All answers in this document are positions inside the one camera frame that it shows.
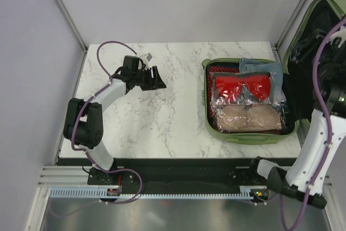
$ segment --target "metal frame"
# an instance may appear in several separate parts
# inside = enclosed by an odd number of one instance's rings
[[[79,33],[79,31],[76,27],[76,24],[74,23],[72,17],[70,16],[64,2],[62,0],[54,0],[54,1],[56,3],[56,6],[59,8],[59,11],[61,12],[62,16],[66,20],[68,26],[70,27],[71,31],[75,35],[79,45],[81,46],[83,51],[86,52],[88,47],[87,47],[86,43],[84,42],[84,40],[82,39],[82,36]]]
[[[283,41],[285,40],[285,38],[287,37],[288,32],[290,31],[292,25],[294,24],[294,22],[297,20],[298,15],[300,14],[300,12],[302,11],[302,8],[304,7],[305,3],[307,2],[307,0],[299,0],[293,13],[290,16],[290,19],[288,20],[287,24],[285,25],[283,31],[281,32],[277,42],[274,44],[274,46],[279,50],[279,48],[281,47]]]
[[[38,183],[34,202],[31,207],[25,231],[40,230],[44,220],[44,213],[48,207],[48,198],[53,190],[73,188],[73,190],[100,190],[104,188],[117,188],[118,186],[91,186],[87,185],[88,174],[79,166],[46,166],[43,168],[41,178]],[[261,189],[265,186],[242,186],[243,192],[249,192],[251,189]],[[195,196],[185,196],[185,199],[246,199],[244,197],[227,196],[228,194],[219,194],[220,196],[207,196],[199,194]],[[340,206],[335,196],[334,188],[328,176],[324,183],[324,196],[328,200],[325,212],[332,231],[346,231],[346,225],[343,222]],[[179,196],[165,195],[147,195],[143,199],[181,199]]]

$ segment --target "white marble surface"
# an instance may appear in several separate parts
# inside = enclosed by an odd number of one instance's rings
[[[203,69],[206,58],[248,57],[274,60],[269,42],[147,43],[130,44],[138,54],[150,52],[150,66],[157,65],[167,88],[141,91],[136,87],[113,103],[104,113],[103,141],[113,157],[202,158],[202,157],[296,157],[300,144],[296,134],[261,146],[226,143],[209,135],[202,106]],[[98,44],[86,57],[78,98],[95,93],[107,81],[96,60]],[[127,48],[108,44],[101,61],[114,73]],[[60,157],[84,157],[64,140]]]

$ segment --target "purple cable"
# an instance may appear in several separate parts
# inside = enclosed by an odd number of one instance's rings
[[[128,49],[130,49],[135,55],[137,54],[137,52],[136,52],[134,49],[132,49],[131,47],[129,47],[128,45],[126,45],[126,44],[124,44],[124,43],[122,43],[122,42],[118,42],[118,41],[107,41],[107,42],[102,43],[102,44],[97,48],[96,57],[97,57],[98,64],[101,66],[102,70],[108,75],[110,83],[112,83],[112,81],[113,81],[112,76],[111,76],[110,73],[106,70],[106,68],[102,65],[101,60],[99,59],[99,51],[100,51],[101,47],[104,46],[105,44],[108,44],[108,43],[117,43],[117,44],[121,44],[121,45],[127,47]],[[74,125],[73,130],[72,130],[71,147],[72,147],[72,150],[73,150],[73,151],[84,151],[85,154],[86,154],[86,156],[87,156],[87,158],[91,161],[91,163],[93,164],[93,166],[96,166],[99,170],[101,170],[101,171],[103,171],[103,172],[105,172],[105,173],[120,173],[120,172],[123,172],[123,171],[129,171],[129,172],[132,172],[132,173],[134,173],[134,174],[137,175],[137,177],[139,178],[139,183],[140,183],[140,185],[139,185],[138,192],[137,192],[132,198],[130,198],[130,199],[128,199],[128,200],[125,200],[125,201],[108,202],[109,204],[125,204],[125,203],[129,203],[129,202],[135,200],[136,197],[140,194],[140,192],[141,192],[141,190],[142,190],[143,182],[142,182],[142,178],[141,178],[141,176],[139,175],[139,173],[136,172],[135,170],[131,170],[131,169],[105,170],[105,169],[101,168],[99,165],[97,165],[97,164],[95,163],[95,161],[93,161],[93,159],[90,157],[90,155],[87,153],[87,151],[86,151],[85,149],[76,148],[76,147],[75,147],[76,131],[77,131],[77,127],[78,127],[78,124],[79,124],[79,122],[80,122],[80,120],[81,120],[81,117],[82,117],[82,114],[83,114],[84,110],[86,109],[87,105],[88,105],[95,97],[97,97],[101,92],[103,92],[103,91],[104,91],[105,89],[107,89],[109,86],[110,86],[110,84],[107,84],[107,85],[105,85],[104,87],[102,87],[102,88],[101,88],[100,90],[98,90],[93,96],[89,97],[89,98],[87,99],[87,101],[84,103],[84,105],[82,106],[81,110],[79,111],[79,113],[78,113],[78,115],[77,115],[76,123],[75,123],[75,125]],[[68,214],[67,216],[72,215],[73,213],[75,213],[75,212],[77,212],[77,211],[78,211],[78,210],[76,210],[76,211],[74,211],[74,212]]]
[[[314,60],[314,64],[312,66],[312,83],[314,85],[314,91],[315,94],[317,96],[318,102],[321,105],[325,120],[327,121],[327,145],[324,148],[324,152],[322,155],[322,158],[320,160],[320,163],[318,164],[313,176],[311,177],[311,180],[309,182],[310,185],[314,185],[318,175],[320,174],[321,169],[323,168],[323,165],[328,157],[328,153],[329,153],[329,147],[328,144],[331,144],[331,139],[332,139],[332,125],[331,125],[331,120],[330,120],[330,114],[328,111],[327,106],[324,103],[323,97],[321,95],[321,91],[320,88],[318,86],[318,77],[317,77],[317,69],[318,69],[318,64],[320,61],[320,57],[321,54],[323,52],[323,49],[325,47],[325,45],[328,43],[330,37],[341,28],[341,26],[346,24],[346,18],[342,19],[340,22],[338,22],[336,24],[336,26],[334,26],[329,33],[325,36],[325,38],[323,39],[320,47],[317,50],[316,56],[315,56],[315,60]],[[297,226],[299,225],[299,223],[302,220],[302,217],[305,213],[305,209],[307,207],[308,204],[308,199],[309,199],[309,194],[310,194],[310,188],[307,188],[307,190],[305,191],[305,195],[304,195],[304,199],[303,199],[303,204],[301,207],[301,210],[299,211],[298,217],[296,219],[296,221],[294,222],[293,226],[291,228],[288,228],[284,219],[284,207],[283,207],[283,196],[280,195],[280,202],[281,202],[281,221],[282,221],[282,225],[284,227],[284,229],[286,231],[293,231],[297,228]]]

